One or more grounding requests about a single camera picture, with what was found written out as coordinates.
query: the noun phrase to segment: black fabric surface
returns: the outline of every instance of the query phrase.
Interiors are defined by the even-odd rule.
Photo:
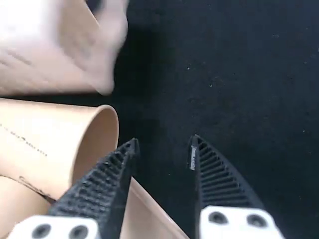
[[[191,237],[186,157],[198,133],[286,238],[318,238],[318,9],[315,0],[131,0],[110,97],[24,99],[113,105],[119,144],[140,140],[136,178]]]

